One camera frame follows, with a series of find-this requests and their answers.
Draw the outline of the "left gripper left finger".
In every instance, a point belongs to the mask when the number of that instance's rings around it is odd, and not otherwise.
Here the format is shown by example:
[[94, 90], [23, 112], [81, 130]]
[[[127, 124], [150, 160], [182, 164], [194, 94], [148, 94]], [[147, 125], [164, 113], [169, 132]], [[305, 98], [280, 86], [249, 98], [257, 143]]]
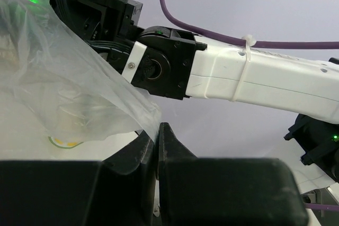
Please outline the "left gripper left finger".
[[1, 225], [151, 225], [154, 148], [141, 133], [102, 161], [1, 161]]

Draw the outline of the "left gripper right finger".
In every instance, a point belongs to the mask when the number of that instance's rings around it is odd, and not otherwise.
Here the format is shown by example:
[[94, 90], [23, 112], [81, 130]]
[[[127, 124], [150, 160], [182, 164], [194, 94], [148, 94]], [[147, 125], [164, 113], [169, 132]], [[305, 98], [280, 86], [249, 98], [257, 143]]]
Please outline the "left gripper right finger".
[[307, 225], [289, 167], [275, 158], [200, 158], [168, 123], [158, 136], [163, 225]]

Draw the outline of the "clear plastic bag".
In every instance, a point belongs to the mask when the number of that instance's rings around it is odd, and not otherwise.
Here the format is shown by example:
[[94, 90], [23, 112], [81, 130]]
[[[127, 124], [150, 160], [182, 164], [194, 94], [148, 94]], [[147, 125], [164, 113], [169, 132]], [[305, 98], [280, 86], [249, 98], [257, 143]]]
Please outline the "clear plastic bag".
[[49, 0], [1, 0], [1, 159], [103, 160], [160, 119]]

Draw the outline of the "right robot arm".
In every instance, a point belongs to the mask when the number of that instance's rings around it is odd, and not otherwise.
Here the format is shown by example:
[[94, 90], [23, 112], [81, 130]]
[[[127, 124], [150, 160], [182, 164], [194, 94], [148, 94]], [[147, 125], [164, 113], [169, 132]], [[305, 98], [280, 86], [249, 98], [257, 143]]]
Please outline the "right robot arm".
[[138, 26], [133, 0], [51, 0], [61, 20], [132, 85], [182, 100], [217, 98], [297, 113], [285, 135], [303, 148], [303, 165], [338, 181], [338, 59], [315, 61], [279, 49], [336, 50], [338, 42], [234, 38], [175, 19], [172, 28]]

